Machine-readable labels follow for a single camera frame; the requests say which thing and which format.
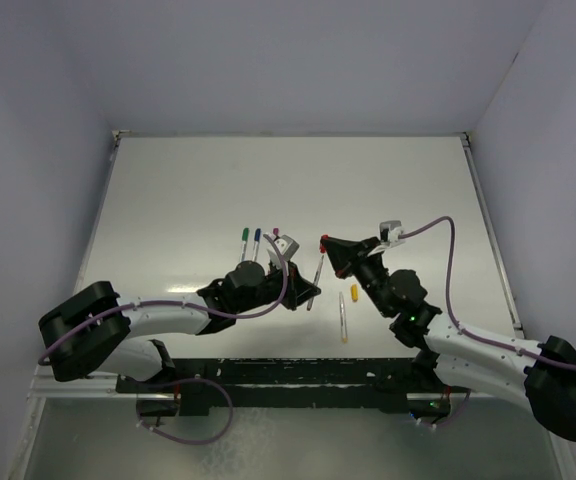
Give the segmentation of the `blue marker pen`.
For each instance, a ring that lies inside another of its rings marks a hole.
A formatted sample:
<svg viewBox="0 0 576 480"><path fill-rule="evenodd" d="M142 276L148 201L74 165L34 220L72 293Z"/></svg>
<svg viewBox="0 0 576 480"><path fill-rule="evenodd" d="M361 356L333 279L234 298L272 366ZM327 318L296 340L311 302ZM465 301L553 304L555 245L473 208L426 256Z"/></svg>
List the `blue marker pen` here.
<svg viewBox="0 0 576 480"><path fill-rule="evenodd" d="M252 261L253 262L257 262L257 259L258 259L261 236L262 236L262 230L261 230L261 228L257 228L255 230L254 240L253 240L253 250L252 250Z"/></svg>

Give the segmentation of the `yellow marker pen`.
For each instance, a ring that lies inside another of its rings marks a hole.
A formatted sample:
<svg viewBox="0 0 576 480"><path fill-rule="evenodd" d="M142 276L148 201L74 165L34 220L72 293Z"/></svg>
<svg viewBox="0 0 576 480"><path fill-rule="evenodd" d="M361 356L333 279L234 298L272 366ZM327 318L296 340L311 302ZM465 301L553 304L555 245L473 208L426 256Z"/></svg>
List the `yellow marker pen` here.
<svg viewBox="0 0 576 480"><path fill-rule="evenodd" d="M339 292L340 337L342 343L348 342L347 311L343 292Z"/></svg>

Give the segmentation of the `red pen cap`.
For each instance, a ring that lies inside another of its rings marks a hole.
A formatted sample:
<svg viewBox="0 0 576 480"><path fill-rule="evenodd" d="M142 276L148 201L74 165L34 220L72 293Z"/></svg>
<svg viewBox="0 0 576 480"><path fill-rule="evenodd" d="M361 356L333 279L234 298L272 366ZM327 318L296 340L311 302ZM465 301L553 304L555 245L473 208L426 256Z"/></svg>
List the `red pen cap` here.
<svg viewBox="0 0 576 480"><path fill-rule="evenodd" d="M319 244L319 251L321 253L325 253L326 252L326 246L325 246L325 241L328 239L328 235L324 234L320 237L320 244Z"/></svg>

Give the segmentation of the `yellow pen cap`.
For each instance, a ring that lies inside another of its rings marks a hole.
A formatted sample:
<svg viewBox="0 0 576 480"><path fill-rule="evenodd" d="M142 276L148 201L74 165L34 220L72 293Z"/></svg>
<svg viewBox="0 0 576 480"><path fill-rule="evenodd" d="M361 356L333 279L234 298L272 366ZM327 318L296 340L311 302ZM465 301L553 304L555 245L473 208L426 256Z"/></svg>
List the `yellow pen cap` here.
<svg viewBox="0 0 576 480"><path fill-rule="evenodd" d="M353 284L350 287L350 293L351 293L351 299L354 303L356 303L359 299L359 291L358 291L358 287L356 284Z"/></svg>

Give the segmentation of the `green marker pen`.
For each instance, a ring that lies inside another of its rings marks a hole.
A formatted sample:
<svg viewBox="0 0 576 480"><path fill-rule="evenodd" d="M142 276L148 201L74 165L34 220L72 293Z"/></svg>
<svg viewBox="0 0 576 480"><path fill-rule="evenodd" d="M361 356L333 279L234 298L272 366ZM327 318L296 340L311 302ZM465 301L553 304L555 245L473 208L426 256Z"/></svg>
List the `green marker pen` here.
<svg viewBox="0 0 576 480"><path fill-rule="evenodd" d="M249 241L249 227L244 227L241 235L241 250L239 255L239 262L244 262L246 259L248 241Z"/></svg>

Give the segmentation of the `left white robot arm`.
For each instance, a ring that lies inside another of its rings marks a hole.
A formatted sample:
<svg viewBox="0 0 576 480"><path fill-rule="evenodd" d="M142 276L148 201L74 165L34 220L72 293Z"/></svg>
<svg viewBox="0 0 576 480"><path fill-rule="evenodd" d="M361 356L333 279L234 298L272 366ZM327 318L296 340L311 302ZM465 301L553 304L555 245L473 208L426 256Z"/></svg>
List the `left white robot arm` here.
<svg viewBox="0 0 576 480"><path fill-rule="evenodd" d="M46 350L38 362L51 367L59 382L103 371L162 392L173 382L174 365L161 335L216 334L279 306L294 311L320 293L291 261L270 269L244 261L225 277L169 299L130 300L110 282L98 281L39 320Z"/></svg>

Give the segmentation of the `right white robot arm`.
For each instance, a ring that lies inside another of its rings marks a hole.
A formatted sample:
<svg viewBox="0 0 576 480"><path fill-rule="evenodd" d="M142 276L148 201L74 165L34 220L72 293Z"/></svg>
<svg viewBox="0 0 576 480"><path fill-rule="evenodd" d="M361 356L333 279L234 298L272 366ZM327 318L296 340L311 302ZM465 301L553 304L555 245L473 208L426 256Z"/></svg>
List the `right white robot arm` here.
<svg viewBox="0 0 576 480"><path fill-rule="evenodd" d="M505 337L459 322L427 302L415 271L388 271L379 238L322 236L321 247L339 279L352 277L394 337L419 351L414 383L486 393L528 410L550 433L576 442L576 349L560 337L544 342Z"/></svg>

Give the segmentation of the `red marker pen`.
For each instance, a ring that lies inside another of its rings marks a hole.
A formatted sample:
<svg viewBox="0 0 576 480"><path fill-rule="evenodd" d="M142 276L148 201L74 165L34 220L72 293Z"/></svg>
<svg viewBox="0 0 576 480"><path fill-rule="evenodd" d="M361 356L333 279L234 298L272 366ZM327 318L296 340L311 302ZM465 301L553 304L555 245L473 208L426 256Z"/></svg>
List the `red marker pen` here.
<svg viewBox="0 0 576 480"><path fill-rule="evenodd" d="M314 275L314 279L313 279L313 282L312 282L313 285L314 285L314 286L317 286L317 287L318 287L318 285L319 285L319 281L320 281L320 278L321 278L321 273L322 273L322 269L323 269L324 260L325 260L325 254L322 253L322 254L320 255L320 259L319 259L319 262L318 262L318 266L317 266L317 269L316 269L316 272L315 272L315 275ZM311 310L312 310L314 300L315 300L315 297L314 297L314 296L311 297L311 298L308 300L308 303L307 303L307 311L311 311Z"/></svg>

